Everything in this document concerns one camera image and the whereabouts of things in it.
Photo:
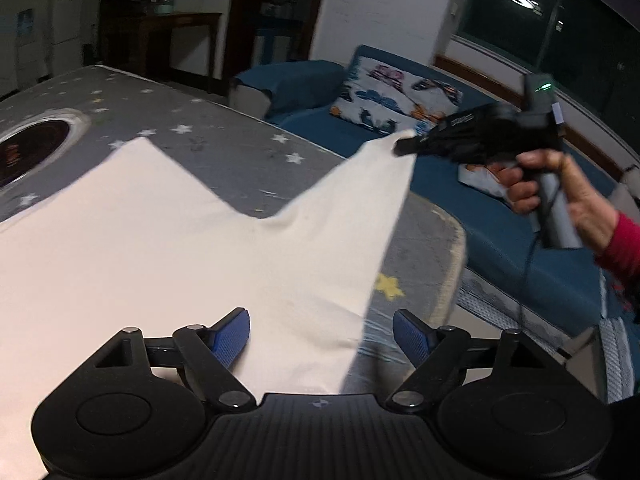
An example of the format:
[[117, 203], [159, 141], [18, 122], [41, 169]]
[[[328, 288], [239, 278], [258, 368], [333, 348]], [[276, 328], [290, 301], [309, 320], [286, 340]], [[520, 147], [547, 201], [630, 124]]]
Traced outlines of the person's right hand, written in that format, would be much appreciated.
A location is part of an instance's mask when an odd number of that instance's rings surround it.
[[524, 170], [552, 172], [560, 178], [568, 214], [582, 242], [599, 255], [608, 247], [620, 215], [613, 205], [588, 181], [570, 155], [553, 150], [537, 150], [516, 156], [516, 164], [501, 162], [489, 166], [506, 188], [506, 198], [517, 214], [529, 214], [540, 204], [538, 184], [526, 180]]

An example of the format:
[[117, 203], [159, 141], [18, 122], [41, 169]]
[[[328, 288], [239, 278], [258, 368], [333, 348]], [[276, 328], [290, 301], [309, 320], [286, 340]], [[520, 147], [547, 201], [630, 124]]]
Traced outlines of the red sleeve right forearm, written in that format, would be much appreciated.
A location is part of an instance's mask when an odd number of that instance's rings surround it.
[[612, 238], [596, 257], [596, 263], [619, 281], [624, 282], [639, 274], [640, 228], [626, 214], [619, 214]]

